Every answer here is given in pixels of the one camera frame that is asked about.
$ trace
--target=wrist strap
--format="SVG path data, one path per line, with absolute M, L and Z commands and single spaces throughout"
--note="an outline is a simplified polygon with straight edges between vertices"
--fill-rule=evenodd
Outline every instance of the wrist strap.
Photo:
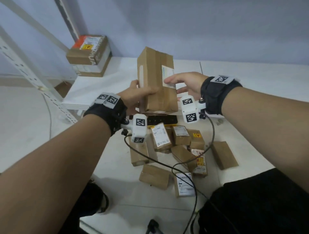
M 120 125 L 126 117 L 126 110 L 127 107 L 120 99 L 120 96 L 112 93 L 102 93 L 84 113 L 84 116 L 93 114 L 101 117 L 108 124 L 111 134 L 114 135 L 120 129 Z
M 236 87 L 242 87 L 242 85 L 233 77 L 212 76 L 207 78 L 201 87 L 201 96 L 205 100 L 207 113 L 221 115 L 224 99 Z

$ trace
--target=right hand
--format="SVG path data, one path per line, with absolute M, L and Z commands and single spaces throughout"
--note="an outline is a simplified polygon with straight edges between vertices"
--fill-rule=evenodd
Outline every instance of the right hand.
M 166 84 L 178 84 L 185 83 L 186 87 L 177 89 L 177 93 L 181 94 L 188 92 L 189 95 L 192 95 L 195 100 L 201 98 L 201 86 L 203 82 L 208 78 L 199 72 L 183 72 L 172 75 L 164 80 Z

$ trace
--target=forearm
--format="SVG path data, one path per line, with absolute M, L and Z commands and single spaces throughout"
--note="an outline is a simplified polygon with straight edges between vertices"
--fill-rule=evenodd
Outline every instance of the forearm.
M 90 179 L 110 138 L 106 122 L 82 120 L 0 176 L 5 233 L 56 233 Z
M 237 87 L 225 118 L 275 167 L 309 192 L 309 103 Z

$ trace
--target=hand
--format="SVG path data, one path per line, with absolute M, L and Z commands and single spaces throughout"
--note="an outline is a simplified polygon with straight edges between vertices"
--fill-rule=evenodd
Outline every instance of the hand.
M 177 89 L 177 93 L 181 94 L 188 92 L 188 94 L 192 95 L 195 100 L 198 100 L 201 98 L 201 86 L 207 78 L 208 76 L 198 72 L 184 72 L 166 78 L 164 83 L 178 84 L 184 82 L 187 86 Z
M 138 111 L 135 110 L 138 107 L 138 102 L 145 96 L 150 94 L 155 94 L 159 91 L 158 87 L 145 87 L 145 88 L 137 88 L 138 80 L 134 80 L 131 82 L 130 87 L 126 90 L 118 93 L 121 97 L 121 100 L 125 104 L 127 109 L 127 115 L 137 114 Z

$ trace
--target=qr-like marker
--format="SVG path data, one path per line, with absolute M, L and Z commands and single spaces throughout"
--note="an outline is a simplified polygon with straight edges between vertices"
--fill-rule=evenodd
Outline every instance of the qr-like marker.
M 224 82 L 228 77 L 226 76 L 220 76 L 218 79 L 216 79 L 215 81 L 218 81 L 218 82 Z
M 107 97 L 108 97 L 108 95 L 106 95 L 106 94 L 101 94 L 100 96 L 98 96 L 98 99 L 105 100 Z
M 190 104 L 190 103 L 193 103 L 191 98 L 182 100 L 182 104 L 184 104 L 184 105 L 187 105 L 187 104 Z
M 109 98 L 106 101 L 111 103 L 111 104 L 116 104 L 117 101 L 118 101 L 118 98 L 115 98 L 113 96 L 109 96 Z
M 136 125 L 137 126 L 145 126 L 145 120 L 144 119 L 136 119 Z
M 197 120 L 196 113 L 186 115 L 186 119 L 187 119 L 187 122 L 196 121 Z
M 144 138 L 143 137 L 135 137 L 134 138 L 134 143 L 143 143 L 144 142 Z

